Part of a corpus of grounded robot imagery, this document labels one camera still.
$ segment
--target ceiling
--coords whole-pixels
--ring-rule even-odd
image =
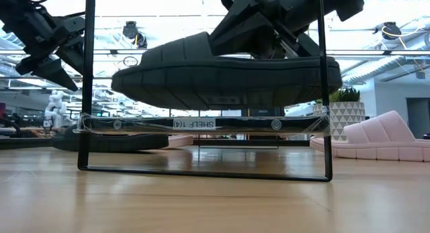
[[[341,65],[345,76],[352,76],[351,71],[354,73],[360,71],[362,64],[382,58],[370,58],[370,56],[354,54],[363,54],[372,50],[404,50],[399,39],[384,40],[381,32],[374,34],[375,28],[384,22],[396,22],[396,25],[402,30],[402,40],[406,48],[415,38],[426,34],[430,29],[429,4],[430,0],[365,0],[364,10],[347,21],[340,22],[336,13],[328,14],[325,17],[327,50],[338,54],[335,58]],[[44,5],[52,15],[68,15],[85,10],[85,0],[48,0]],[[135,51],[131,41],[122,36],[122,26],[125,25],[126,21],[136,21],[140,32],[148,40],[148,48],[153,48],[198,32],[206,31],[210,33],[220,23],[225,14],[226,9],[222,6],[220,0],[96,0],[95,49],[100,54],[96,54],[94,57],[95,77],[108,78],[116,71],[126,68],[124,64],[125,58],[129,62],[140,60],[141,51]],[[3,49],[0,61],[5,61],[4,59],[6,58],[19,61],[25,55],[10,55],[7,54],[6,50],[22,48],[19,44],[10,42],[11,34],[2,32],[0,30],[0,47]],[[318,42],[316,22],[310,25],[307,33],[314,41]],[[111,55],[101,51],[109,49],[130,49],[134,54]],[[411,70],[413,67],[413,64],[402,64],[402,67],[398,66],[384,71],[378,74],[376,78],[384,80],[389,76],[403,73],[405,69]],[[65,69],[71,75],[77,74],[69,66],[65,66]],[[46,82],[35,81],[14,80],[12,83],[17,87],[37,87],[41,86],[41,82]],[[430,81],[428,77],[416,79],[416,76],[412,74],[384,83],[430,84]],[[110,80],[100,78],[94,80],[94,85],[108,89]],[[79,94],[74,94],[74,98],[77,101],[79,101],[79,96]],[[113,97],[101,99],[101,101],[118,103],[118,97],[120,95],[114,94]],[[146,111],[157,111],[151,114],[160,115],[165,113],[162,109],[150,108],[147,105],[141,105],[141,103],[127,108],[139,110],[143,107],[146,108]]]

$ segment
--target shelving unit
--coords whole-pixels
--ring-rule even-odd
[[[322,83],[322,103],[323,105],[329,105],[329,92],[327,85],[327,51],[325,46],[325,22],[324,22],[324,1],[319,0],[319,16],[318,16],[318,34],[319,34],[319,45],[320,45],[320,66],[321,66],[321,83]],[[93,88],[93,62],[94,62],[94,28],[95,28],[95,0],[86,0],[86,14],[85,14],[85,51],[84,51],[84,75],[83,75],[83,101],[82,101],[82,109],[83,113],[87,115],[91,115],[91,106],[92,106],[92,88]],[[281,128],[288,128],[287,124],[291,122],[300,122],[300,123],[308,123],[309,121],[314,120],[317,123],[317,127],[310,130],[308,133],[325,133],[325,175],[319,177],[295,177],[295,176],[284,176],[284,175],[260,175],[253,173],[221,173],[221,172],[191,172],[191,171],[165,171],[165,170],[154,170],[151,168],[147,168],[144,170],[137,169],[125,169],[120,167],[95,167],[89,165],[89,132],[92,130],[103,129],[103,125],[105,126],[104,130],[120,130],[123,124],[127,124],[130,126],[134,132],[138,132],[139,129],[142,129],[142,126],[139,123],[147,122],[148,120],[152,120],[150,124],[152,124],[152,128],[154,128],[154,124],[160,126],[165,126],[164,130],[161,130],[162,133],[169,134],[172,131],[178,132],[178,130],[173,130],[177,121],[175,120],[190,120],[189,118],[154,118],[154,119],[142,119],[138,120],[129,120],[129,119],[120,119],[120,118],[93,118],[91,116],[83,117],[81,120],[82,128],[81,131],[81,140],[80,140],[80,150],[78,157],[78,168],[85,171],[104,171],[104,172],[117,172],[117,173],[143,173],[143,174],[158,174],[158,175],[187,175],[187,176],[204,176],[204,177],[229,177],[229,178],[248,178],[248,179],[279,179],[279,180],[296,180],[296,181],[323,181],[328,182],[333,178],[333,165],[332,165],[332,154],[331,154],[331,137],[330,134],[327,133],[327,128],[329,129],[329,110],[327,110],[327,114],[323,115],[320,118],[308,117],[308,118],[210,118],[210,120],[214,120],[216,124],[218,122],[225,122],[226,120],[232,121],[243,121],[243,120],[259,120],[263,122],[264,126],[260,128],[265,128],[266,132],[270,131],[272,133],[279,133],[280,129],[276,130],[277,126],[273,126],[273,122],[276,121],[276,124],[280,122],[282,125]],[[246,132],[249,131],[249,126],[244,126],[248,130],[244,130]],[[181,130],[179,132],[196,132],[195,130]]]

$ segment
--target white robot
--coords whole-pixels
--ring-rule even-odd
[[[49,96],[49,103],[45,109],[44,128],[60,128],[62,126],[62,117],[66,113],[67,106],[62,102],[64,96],[62,91],[52,91]]]

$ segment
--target wooden surface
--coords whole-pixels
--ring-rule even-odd
[[[91,163],[322,172],[308,148],[94,154]],[[77,153],[0,151],[0,232],[429,232],[430,163],[335,159],[331,183],[78,171]]]

